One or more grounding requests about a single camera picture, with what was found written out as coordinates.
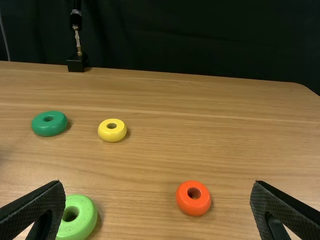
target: black base block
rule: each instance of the black base block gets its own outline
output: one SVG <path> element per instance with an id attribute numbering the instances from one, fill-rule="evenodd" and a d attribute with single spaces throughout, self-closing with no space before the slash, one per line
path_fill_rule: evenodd
<path id="1" fill-rule="evenodd" d="M 88 56 L 83 52 L 81 56 L 74 54 L 66 61 L 69 72 L 84 73 L 88 66 Z"/>

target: ring hole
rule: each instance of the ring hole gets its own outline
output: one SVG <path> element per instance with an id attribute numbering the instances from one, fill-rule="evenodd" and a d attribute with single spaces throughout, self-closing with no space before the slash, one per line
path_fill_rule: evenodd
<path id="1" fill-rule="evenodd" d="M 107 126 L 106 126 L 108 129 L 115 129 L 117 127 L 117 124 L 115 123 L 109 123 Z"/>
<path id="2" fill-rule="evenodd" d="M 79 209 L 75 206 L 70 206 L 64 210 L 62 220 L 65 222 L 72 222 L 79 215 Z"/>
<path id="3" fill-rule="evenodd" d="M 44 120 L 45 122 L 50 122 L 50 121 L 52 121 L 53 119 L 54 119 L 54 116 L 49 115 L 49 116 L 46 116 L 43 120 Z"/>
<path id="4" fill-rule="evenodd" d="M 201 197 L 201 191 L 195 187 L 189 188 L 187 193 L 188 193 L 188 196 L 192 199 L 198 199 Z"/>

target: dark background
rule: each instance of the dark background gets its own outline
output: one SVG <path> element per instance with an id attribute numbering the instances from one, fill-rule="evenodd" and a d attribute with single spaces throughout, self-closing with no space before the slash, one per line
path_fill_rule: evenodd
<path id="1" fill-rule="evenodd" d="M 11 60 L 65 65 L 76 52 L 72 8 L 0 0 Z M 296 82 L 320 93 L 318 0 L 83 0 L 82 16 L 92 67 Z"/>

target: dark green ring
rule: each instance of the dark green ring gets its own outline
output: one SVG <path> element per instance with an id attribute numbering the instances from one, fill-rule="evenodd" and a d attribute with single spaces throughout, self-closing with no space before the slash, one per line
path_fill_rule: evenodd
<path id="1" fill-rule="evenodd" d="M 66 115 L 59 111 L 40 113 L 32 120 L 32 130 L 42 137 L 51 137 L 62 133 L 68 125 Z"/>

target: wood grain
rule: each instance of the wood grain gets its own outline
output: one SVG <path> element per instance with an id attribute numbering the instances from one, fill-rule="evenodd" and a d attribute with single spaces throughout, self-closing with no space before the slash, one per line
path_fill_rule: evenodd
<path id="1" fill-rule="evenodd" d="M 302 85 L 17 62 L 0 62 L 0 84 L 0 206 L 59 179 L 96 203 L 101 240 L 259 239 L 255 180 L 320 209 L 320 100 Z M 36 136 L 50 110 L 71 127 Z M 123 141 L 99 139 L 108 118 L 127 124 Z M 202 217 L 176 206 L 187 180 L 212 195 Z"/>

